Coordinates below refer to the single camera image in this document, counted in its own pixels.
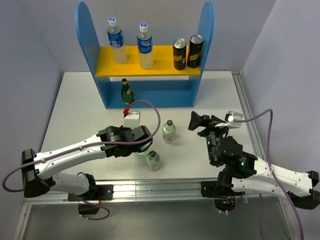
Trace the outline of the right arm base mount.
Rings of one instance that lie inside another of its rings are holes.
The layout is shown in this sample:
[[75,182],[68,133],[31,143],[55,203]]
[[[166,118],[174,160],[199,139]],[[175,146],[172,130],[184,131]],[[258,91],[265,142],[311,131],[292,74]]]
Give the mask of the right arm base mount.
[[201,195],[213,199],[214,207],[219,214],[235,212],[243,203],[244,192],[235,192],[232,183],[222,183],[218,180],[201,181]]

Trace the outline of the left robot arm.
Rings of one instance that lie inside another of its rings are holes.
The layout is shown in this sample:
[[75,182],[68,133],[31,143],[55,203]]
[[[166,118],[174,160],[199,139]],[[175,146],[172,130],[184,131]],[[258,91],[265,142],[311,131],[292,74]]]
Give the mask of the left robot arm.
[[26,165],[21,170],[24,197],[35,198],[56,191],[91,200],[98,193],[94,176],[72,175],[64,170],[92,160],[141,153],[142,147],[149,147],[152,142],[152,134],[144,125],[134,129],[108,126],[84,141],[57,150],[38,153],[24,150],[21,156],[21,163]]

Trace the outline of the green glass bottle front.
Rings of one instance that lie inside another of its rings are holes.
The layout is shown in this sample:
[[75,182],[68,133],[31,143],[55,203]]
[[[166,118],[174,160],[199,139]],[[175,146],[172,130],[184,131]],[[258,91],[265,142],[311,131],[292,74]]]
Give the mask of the green glass bottle front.
[[146,151],[138,152],[137,154],[145,156],[148,154],[148,151],[146,150]]

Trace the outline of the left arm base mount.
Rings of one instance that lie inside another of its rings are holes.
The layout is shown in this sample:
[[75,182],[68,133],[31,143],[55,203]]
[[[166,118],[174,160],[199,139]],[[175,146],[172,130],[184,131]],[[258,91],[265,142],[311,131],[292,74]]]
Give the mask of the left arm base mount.
[[[102,184],[97,185],[96,193],[89,198],[69,193],[67,201],[78,202],[78,213],[80,217],[91,221],[104,220],[110,216],[111,212],[107,207],[102,206],[102,201],[111,201],[113,199],[113,193],[114,186],[112,184]],[[93,215],[96,215],[100,209],[106,210],[106,216],[94,218]]]

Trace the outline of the Pocari Sweat bottle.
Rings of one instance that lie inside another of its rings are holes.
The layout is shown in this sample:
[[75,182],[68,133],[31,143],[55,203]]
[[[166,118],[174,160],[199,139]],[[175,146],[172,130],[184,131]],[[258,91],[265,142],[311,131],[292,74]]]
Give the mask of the Pocari Sweat bottle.
[[139,32],[137,34],[137,49],[140,67],[145,70],[152,68],[153,39],[147,23],[139,24]]
[[127,61],[127,54],[122,28],[118,25],[115,17],[108,19],[108,25],[107,35],[112,48],[113,59],[117,64],[123,64]]

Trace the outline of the green glass bottle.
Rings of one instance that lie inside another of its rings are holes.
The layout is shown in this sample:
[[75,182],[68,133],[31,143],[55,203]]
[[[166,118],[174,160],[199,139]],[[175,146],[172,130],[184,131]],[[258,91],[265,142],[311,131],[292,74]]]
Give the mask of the green glass bottle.
[[128,80],[123,78],[121,80],[122,88],[121,88],[121,99],[125,105],[130,105],[134,102],[135,97],[131,87],[128,84]]
[[146,150],[146,151],[138,152],[137,154],[145,156],[148,154],[148,151]]

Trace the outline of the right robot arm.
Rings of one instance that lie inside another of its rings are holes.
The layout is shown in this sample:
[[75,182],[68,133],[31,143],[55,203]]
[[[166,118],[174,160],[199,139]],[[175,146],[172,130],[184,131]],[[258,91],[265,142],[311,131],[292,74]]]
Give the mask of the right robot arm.
[[223,167],[217,180],[200,183],[201,195],[223,198],[242,193],[266,193],[289,196],[293,205],[300,209],[315,209],[320,204],[320,193],[314,189],[320,181],[319,173],[292,171],[245,152],[243,146],[229,135],[230,129],[241,126],[242,119],[243,114],[234,111],[229,111],[224,119],[191,112],[188,130],[203,128],[198,136],[205,138],[209,164]]

